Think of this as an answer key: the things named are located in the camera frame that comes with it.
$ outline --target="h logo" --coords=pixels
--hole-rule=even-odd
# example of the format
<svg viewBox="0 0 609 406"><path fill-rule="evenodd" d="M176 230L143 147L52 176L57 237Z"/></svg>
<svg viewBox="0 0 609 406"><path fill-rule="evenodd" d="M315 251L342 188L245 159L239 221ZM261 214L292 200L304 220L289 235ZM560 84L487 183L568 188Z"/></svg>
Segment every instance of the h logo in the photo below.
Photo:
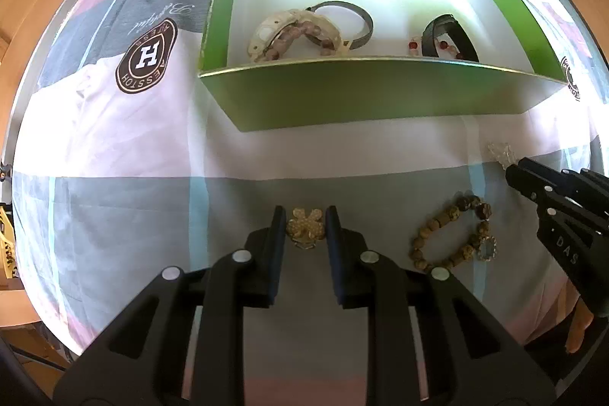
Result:
<svg viewBox="0 0 609 406"><path fill-rule="evenodd" d="M139 63L135 66L136 69L142 69L144 66L154 66L156 64L156 52L158 51L158 44L160 42L155 43L154 45L147 45L140 49L141 56L139 58Z"/></svg>

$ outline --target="bracelet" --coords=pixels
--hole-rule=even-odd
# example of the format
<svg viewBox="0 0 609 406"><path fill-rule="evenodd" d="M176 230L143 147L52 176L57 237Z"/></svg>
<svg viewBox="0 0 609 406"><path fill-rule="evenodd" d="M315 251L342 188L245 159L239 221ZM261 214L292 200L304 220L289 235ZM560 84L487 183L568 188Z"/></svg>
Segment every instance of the bracelet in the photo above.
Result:
<svg viewBox="0 0 609 406"><path fill-rule="evenodd" d="M444 34L447 34L455 45L450 45L445 40L438 42L438 37ZM411 39L408 44L410 55L412 56L421 55L418 52L420 47L424 57L439 57L438 48L440 48L449 51L455 59L479 62L478 54L476 53L476 49L471 43L470 38L451 14L443 14L433 19L430 24L425 27L420 41L417 41L417 39L418 37L416 39Z"/></svg>
<svg viewBox="0 0 609 406"><path fill-rule="evenodd" d="M357 48L362 47L363 45L366 45L366 43L368 43L368 41L370 40L370 37L372 37L372 31L374 30L375 24L372 21L372 16L370 16L365 9L360 8L359 6L356 6L355 4L351 4L350 2L325 1L325 2L320 2L319 4L316 4L315 6L311 6L310 8L307 8L306 10L314 13L316 10L318 10L319 8L322 8L324 6L338 6L339 8L345 8L347 10L353 11L366 23L366 26L368 27L368 31L366 32L366 34L361 36L358 39L343 40L344 46L348 46L349 49L357 49ZM307 34L306 37L316 45L320 45L320 43L323 43L323 41L319 40L315 35Z"/></svg>
<svg viewBox="0 0 609 406"><path fill-rule="evenodd" d="M275 13L258 25L247 53L252 62L276 61L302 35L315 38L322 46L322 56L331 56L343 47L339 29L328 18L312 11L289 10Z"/></svg>
<svg viewBox="0 0 609 406"><path fill-rule="evenodd" d="M450 222L457 221L461 213L467 210L474 210L476 216L480 219L480 223L476 226L476 234L472 234L466 244L440 263L428 262L423 256L422 249L431 233L442 229ZM419 229L418 237L412 241L412 251L410 251L410 259L415 262L415 268L422 271L431 271L436 267L450 270L462 262L473 259L476 251L480 260L484 262L493 260L497 255L497 240L490 235L488 219L491 214L491 205L482 202L478 196L462 196L459 198L454 205L451 205L446 211L431 219L424 227ZM487 245L492 248L490 250L491 254L484 255L483 247Z"/></svg>

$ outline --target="bangle bracelet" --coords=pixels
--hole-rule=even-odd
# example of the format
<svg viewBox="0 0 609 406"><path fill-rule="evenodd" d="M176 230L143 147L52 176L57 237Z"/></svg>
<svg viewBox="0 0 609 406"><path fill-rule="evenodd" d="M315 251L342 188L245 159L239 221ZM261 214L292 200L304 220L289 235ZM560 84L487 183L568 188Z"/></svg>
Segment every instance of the bangle bracelet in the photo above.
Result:
<svg viewBox="0 0 609 406"><path fill-rule="evenodd" d="M366 10L360 8L359 6L356 6L355 4L351 4L350 2L344 2L344 1L320 2L319 4L316 4L315 6L311 6L310 8L307 8L306 10L314 13L316 10L318 10L319 8L322 8L324 6L338 6L339 8L345 8L350 11L353 11L360 18L362 18L364 20L364 22L366 23L366 26L368 27L368 31L366 32L366 34L361 36L360 38L353 39L353 40L343 40L343 46L346 46L349 49L357 49L357 48L362 47L363 45L366 45L366 43L368 43L368 41L370 40L370 37L372 37L372 32L374 30L375 24L372 21L372 16L370 16ZM314 35L307 34L306 37L316 45L320 45L320 43L322 43L322 41L319 40Z"/></svg>
<svg viewBox="0 0 609 406"><path fill-rule="evenodd" d="M454 45L438 37L447 34ZM447 50L455 59L479 62L478 54L465 30L451 14L443 14L433 19L425 27L421 37L410 39L408 44L411 56L439 57L438 49Z"/></svg>
<svg viewBox="0 0 609 406"><path fill-rule="evenodd" d="M480 223L476 226L476 234L472 234L466 244L460 247L455 253L439 263L428 262L422 249L434 231L442 229L450 222L457 221L461 214L467 210L474 210ZM427 225L419 229L418 237L412 241L410 259L415 262L415 268L422 271L431 271L436 267L443 267L450 270L460 263L473 259L477 252L480 260L489 262L496 257L497 241L490 235L490 224L488 219L491 217L491 205L482 202L477 196L462 196L455 205L451 205L446 211L427 222Z"/></svg>

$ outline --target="black leather bracelet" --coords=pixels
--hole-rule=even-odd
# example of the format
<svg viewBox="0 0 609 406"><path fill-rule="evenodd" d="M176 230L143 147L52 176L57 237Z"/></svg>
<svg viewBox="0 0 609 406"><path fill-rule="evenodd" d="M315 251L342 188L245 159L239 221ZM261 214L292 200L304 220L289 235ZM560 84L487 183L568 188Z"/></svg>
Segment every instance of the black leather bracelet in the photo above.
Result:
<svg viewBox="0 0 609 406"><path fill-rule="evenodd" d="M320 2L319 4L316 4L315 6L311 6L310 8L307 8L306 10L314 13L318 8L322 8L324 6L338 6L340 8L346 8L350 11L353 11L358 16L360 16L366 23L366 25L368 27L368 33L366 33L366 35L363 35L362 37L360 37L358 39L354 39L351 42L351 45L349 46L349 48L357 49L357 48L365 45L368 42L368 40L370 40L370 37L372 37L372 31L374 30L374 22L372 21L372 16L370 16L366 10L360 8L359 6L356 6L355 4L351 4L350 2L344 2L344 1ZM306 37L316 45L321 45L321 43L322 43L322 41L320 39L318 39L317 37L314 37L313 35L307 35Z"/></svg>
<svg viewBox="0 0 609 406"><path fill-rule="evenodd" d="M421 38L421 53L425 57L438 57L434 39L445 33L453 40L455 46L466 61L479 62L478 54L465 30L451 14L438 16L427 25Z"/></svg>

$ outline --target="wooden bead bracelet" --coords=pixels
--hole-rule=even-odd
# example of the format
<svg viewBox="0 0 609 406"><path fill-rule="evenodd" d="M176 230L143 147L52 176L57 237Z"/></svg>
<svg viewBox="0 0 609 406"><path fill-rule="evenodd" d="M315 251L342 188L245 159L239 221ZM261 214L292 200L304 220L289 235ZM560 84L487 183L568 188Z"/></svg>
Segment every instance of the wooden bead bracelet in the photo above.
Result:
<svg viewBox="0 0 609 406"><path fill-rule="evenodd" d="M457 221L461 216L461 213L466 212L467 210L474 210L476 216L480 219L480 223L476 226L476 234L472 234L466 244L442 262L434 264L425 260L422 249L431 236L431 233L442 229L450 222ZM440 215L427 222L427 225L419 229L418 237L412 241L412 251L410 251L410 259L415 262L415 268L429 271L439 266L450 270L459 265L459 263L473 259L476 251L480 260L488 262L489 260L494 259L497 253L497 241L490 235L490 224L488 223L488 219L491 217L491 214L491 205L482 202L479 197L462 196L459 198L455 202L455 205L450 206ZM486 243L491 244L492 253L484 256L482 254L482 247Z"/></svg>

